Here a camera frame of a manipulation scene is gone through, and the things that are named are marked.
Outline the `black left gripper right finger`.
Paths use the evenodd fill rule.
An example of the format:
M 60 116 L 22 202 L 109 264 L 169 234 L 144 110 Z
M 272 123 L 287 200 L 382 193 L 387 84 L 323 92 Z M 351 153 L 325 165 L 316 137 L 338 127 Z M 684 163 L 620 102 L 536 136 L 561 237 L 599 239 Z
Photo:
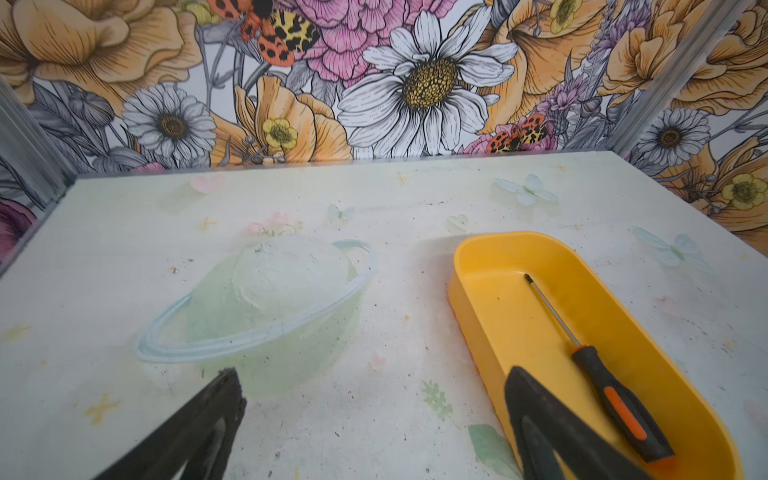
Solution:
M 514 366 L 505 402 L 526 479 L 647 479 L 524 368 Z

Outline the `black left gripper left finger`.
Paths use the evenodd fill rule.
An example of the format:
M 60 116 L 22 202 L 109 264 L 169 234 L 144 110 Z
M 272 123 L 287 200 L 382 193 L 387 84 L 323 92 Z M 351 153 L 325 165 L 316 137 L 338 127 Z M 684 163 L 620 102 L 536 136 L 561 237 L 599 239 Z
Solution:
M 208 385 L 99 479 L 221 479 L 247 400 L 233 368 Z

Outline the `black orange screwdriver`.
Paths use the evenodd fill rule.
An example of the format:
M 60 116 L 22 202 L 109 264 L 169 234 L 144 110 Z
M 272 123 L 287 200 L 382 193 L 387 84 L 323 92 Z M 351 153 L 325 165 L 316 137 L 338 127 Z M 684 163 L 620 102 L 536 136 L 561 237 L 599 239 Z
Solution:
M 675 451 L 645 405 L 611 373 L 594 346 L 581 343 L 577 339 L 533 278 L 528 273 L 523 276 L 571 342 L 571 359 L 589 380 L 609 419 L 635 452 L 646 463 L 674 457 Z

